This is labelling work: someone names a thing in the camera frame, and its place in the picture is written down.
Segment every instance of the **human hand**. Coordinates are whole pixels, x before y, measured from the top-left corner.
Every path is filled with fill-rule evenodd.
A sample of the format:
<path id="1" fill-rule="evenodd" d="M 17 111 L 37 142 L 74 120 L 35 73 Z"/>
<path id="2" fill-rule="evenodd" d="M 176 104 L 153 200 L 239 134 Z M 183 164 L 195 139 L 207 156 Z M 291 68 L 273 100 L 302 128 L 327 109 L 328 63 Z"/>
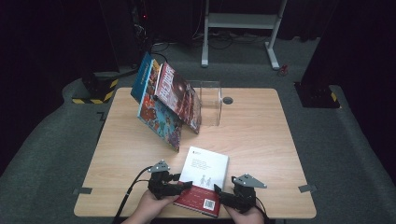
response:
<path id="1" fill-rule="evenodd" d="M 179 195 L 166 196 L 158 200 L 154 194 L 146 190 L 140 198 L 136 210 L 122 224 L 144 224 L 150 223 L 158 216 L 166 205 L 172 203 Z"/>
<path id="2" fill-rule="evenodd" d="M 238 211 L 229 206 L 223 206 L 228 214 L 230 214 L 230 217 L 233 219 L 235 224 L 264 224 L 264 217 L 262 216 L 262 213 L 259 211 L 259 209 L 256 207 L 252 207 L 246 213 L 240 214 Z"/>

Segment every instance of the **gray carpet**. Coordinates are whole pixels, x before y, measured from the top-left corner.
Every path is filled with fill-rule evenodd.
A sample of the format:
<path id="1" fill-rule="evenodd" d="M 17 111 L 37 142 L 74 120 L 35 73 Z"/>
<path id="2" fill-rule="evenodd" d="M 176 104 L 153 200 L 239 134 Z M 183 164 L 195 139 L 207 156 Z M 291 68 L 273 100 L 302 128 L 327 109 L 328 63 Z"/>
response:
<path id="1" fill-rule="evenodd" d="M 211 41 L 218 48 L 226 43 Z M 160 45 L 154 50 L 187 79 L 220 80 L 223 87 L 276 89 L 318 214 L 313 219 L 276 223 L 396 223 L 396 190 L 353 117 L 341 88 L 331 86 L 342 108 L 301 106 L 293 87 L 300 81 L 318 41 L 277 40 L 276 56 L 289 66 L 276 75 L 263 42 L 209 49 L 209 66 L 201 67 L 201 48 Z M 163 57 L 153 55 L 163 62 Z M 0 223 L 110 223 L 111 217 L 76 217 L 77 195 L 95 150 L 104 105 L 74 105 L 80 80 L 64 88 L 65 103 L 30 134 L 0 179 Z M 117 85 L 130 87 L 134 76 Z"/>

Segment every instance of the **yellow and black hazard tape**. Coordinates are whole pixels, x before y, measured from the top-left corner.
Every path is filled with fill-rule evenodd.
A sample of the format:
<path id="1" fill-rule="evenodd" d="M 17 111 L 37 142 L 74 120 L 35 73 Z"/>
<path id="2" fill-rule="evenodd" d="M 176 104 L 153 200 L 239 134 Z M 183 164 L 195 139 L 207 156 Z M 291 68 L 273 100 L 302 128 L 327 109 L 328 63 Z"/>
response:
<path id="1" fill-rule="evenodd" d="M 72 101 L 73 103 L 77 104 L 77 105 L 84 105 L 84 104 L 95 104 L 95 105 L 99 105 L 99 104 L 105 104 L 108 101 L 110 101 L 111 96 L 113 96 L 114 94 L 114 90 L 116 89 L 116 85 L 119 82 L 118 79 L 112 81 L 108 87 L 108 90 L 106 90 L 106 92 L 104 92 L 104 97 L 102 98 L 73 98 Z"/>

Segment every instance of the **colorful book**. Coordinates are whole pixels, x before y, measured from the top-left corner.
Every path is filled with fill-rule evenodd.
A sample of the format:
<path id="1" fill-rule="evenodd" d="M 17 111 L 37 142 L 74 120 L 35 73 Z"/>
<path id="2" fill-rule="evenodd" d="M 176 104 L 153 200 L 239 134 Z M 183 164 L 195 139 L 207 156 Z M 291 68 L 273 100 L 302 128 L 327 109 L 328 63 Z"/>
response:
<path id="1" fill-rule="evenodd" d="M 145 86 L 142 88 L 143 92 L 139 102 L 137 117 L 178 152 L 183 124 L 182 120 L 161 101 L 154 100 L 155 87 L 160 72 L 160 65 L 157 61 L 152 60 L 151 67 L 148 71 L 149 75 L 147 76 Z"/>
<path id="2" fill-rule="evenodd" d="M 220 202 L 214 185 L 223 189 L 228 162 L 227 155 L 190 147 L 179 182 L 192 181 L 192 188 L 183 190 L 174 204 L 207 216 L 218 217 Z"/>
<path id="3" fill-rule="evenodd" d="M 142 100 L 143 92 L 145 92 L 146 83 L 148 82 L 153 62 L 154 60 L 152 57 L 146 52 L 142 63 L 140 64 L 139 70 L 137 71 L 137 76 L 134 80 L 131 95 L 139 104 Z"/>
<path id="4" fill-rule="evenodd" d="M 172 109 L 195 133 L 201 125 L 201 104 L 190 83 L 168 63 L 163 63 L 155 95 Z"/>

